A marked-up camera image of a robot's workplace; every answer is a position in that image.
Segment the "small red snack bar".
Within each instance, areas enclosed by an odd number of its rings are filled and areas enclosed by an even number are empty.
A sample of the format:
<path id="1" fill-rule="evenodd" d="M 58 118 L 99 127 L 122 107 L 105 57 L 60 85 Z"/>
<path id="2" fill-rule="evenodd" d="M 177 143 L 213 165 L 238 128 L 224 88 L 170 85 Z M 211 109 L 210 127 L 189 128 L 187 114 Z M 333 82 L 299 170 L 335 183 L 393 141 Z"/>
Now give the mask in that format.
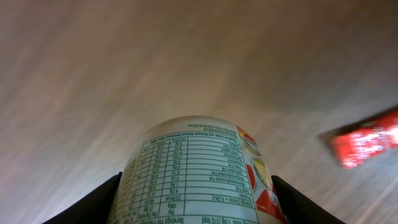
<path id="1" fill-rule="evenodd" d="M 353 169 L 397 149 L 397 105 L 318 135 L 341 167 Z"/>

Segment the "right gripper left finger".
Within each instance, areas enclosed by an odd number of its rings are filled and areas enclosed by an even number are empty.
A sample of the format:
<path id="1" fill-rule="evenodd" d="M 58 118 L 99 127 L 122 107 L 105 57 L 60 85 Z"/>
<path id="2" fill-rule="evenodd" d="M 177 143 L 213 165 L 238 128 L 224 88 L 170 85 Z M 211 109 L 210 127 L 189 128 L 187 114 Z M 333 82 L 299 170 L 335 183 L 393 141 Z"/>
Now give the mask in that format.
<path id="1" fill-rule="evenodd" d="M 43 224 L 105 224 L 122 174 L 119 172 L 112 176 L 88 195 Z"/>

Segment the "green lid jar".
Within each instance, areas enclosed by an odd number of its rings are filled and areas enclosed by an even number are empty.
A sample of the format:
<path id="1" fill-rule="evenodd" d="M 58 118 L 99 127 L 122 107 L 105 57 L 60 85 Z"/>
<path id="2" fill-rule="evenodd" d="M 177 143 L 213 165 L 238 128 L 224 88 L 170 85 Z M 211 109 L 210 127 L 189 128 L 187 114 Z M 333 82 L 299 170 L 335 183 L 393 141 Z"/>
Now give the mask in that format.
<path id="1" fill-rule="evenodd" d="M 255 140 L 209 116 L 154 126 L 133 150 L 108 223 L 286 223 Z"/>

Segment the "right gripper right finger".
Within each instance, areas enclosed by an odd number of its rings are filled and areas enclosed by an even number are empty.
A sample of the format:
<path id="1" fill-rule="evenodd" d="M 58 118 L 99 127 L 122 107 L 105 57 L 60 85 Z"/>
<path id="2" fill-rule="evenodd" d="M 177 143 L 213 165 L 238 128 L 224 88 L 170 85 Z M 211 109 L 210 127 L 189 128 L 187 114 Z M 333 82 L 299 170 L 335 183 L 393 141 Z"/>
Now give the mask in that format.
<path id="1" fill-rule="evenodd" d="M 277 175 L 272 181 L 283 213 L 291 224 L 345 224 Z"/>

